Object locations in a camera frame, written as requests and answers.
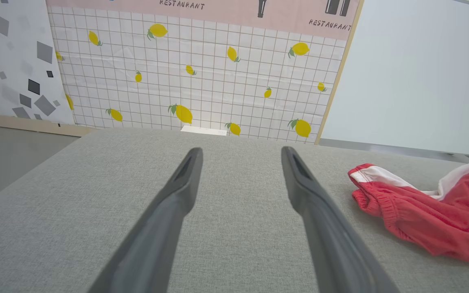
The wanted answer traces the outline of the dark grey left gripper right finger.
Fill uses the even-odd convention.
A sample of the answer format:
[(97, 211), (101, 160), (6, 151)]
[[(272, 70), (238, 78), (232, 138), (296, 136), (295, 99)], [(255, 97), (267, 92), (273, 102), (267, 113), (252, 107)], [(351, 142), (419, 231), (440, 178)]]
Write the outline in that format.
[(298, 152), (283, 147), (281, 162), (288, 198), (305, 225), (319, 292), (397, 293), (397, 286)]

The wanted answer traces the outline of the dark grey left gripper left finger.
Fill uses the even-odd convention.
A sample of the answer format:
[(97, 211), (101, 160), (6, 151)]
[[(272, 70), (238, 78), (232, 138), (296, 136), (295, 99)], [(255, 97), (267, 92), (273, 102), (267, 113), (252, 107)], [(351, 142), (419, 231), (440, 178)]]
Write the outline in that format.
[(194, 207), (203, 150), (192, 148), (89, 288), (90, 293), (165, 293), (184, 219)]

